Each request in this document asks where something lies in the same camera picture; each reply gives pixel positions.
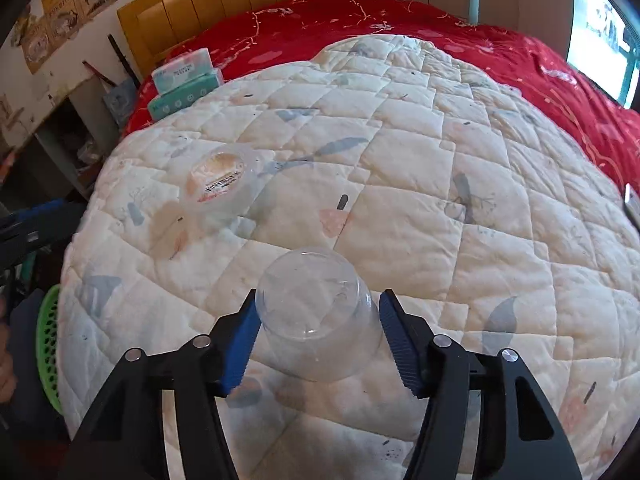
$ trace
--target window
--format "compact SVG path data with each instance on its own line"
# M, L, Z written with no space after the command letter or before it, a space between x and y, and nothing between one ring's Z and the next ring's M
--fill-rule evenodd
M609 0L574 0L568 62L625 108L631 106L640 72L637 33Z

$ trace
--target label on lid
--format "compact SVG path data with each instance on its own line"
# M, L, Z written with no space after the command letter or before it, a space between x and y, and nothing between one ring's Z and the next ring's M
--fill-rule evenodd
M233 153L215 153L195 166L187 177L187 193L207 202L229 192L244 173L244 162Z

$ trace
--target transparent plastic container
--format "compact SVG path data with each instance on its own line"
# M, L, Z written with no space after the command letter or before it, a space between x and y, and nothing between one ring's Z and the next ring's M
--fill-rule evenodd
M369 289L334 251L289 251L264 271L255 298L271 349L289 374L337 381L363 369L380 345Z
M248 144L225 144L204 155L180 188L180 204L206 230L243 215L255 199L258 156Z

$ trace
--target bed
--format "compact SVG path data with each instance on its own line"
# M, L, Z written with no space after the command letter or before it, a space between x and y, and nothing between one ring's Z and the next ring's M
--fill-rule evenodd
M467 349L518 350L584 478L607 469L640 416L640 238L620 197L640 184L634 112L539 41L417 2L135 0L119 17L143 75L206 46L228 82L152 124L147 77L98 178L62 275L72 432L127 348L208 332L277 256L320 245ZM259 150L264 188L203 233L177 190L222 142ZM317 384L281 373L264 335L219 405L241 478L401 478L424 409L384 342ZM164 412L180 478L169 398Z

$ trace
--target human hand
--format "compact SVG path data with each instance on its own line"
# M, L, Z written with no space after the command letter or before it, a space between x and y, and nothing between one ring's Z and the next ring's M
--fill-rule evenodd
M1 321L4 311L4 298L0 296L0 403L11 400L17 382L14 376L14 361L6 349L9 342L9 327Z

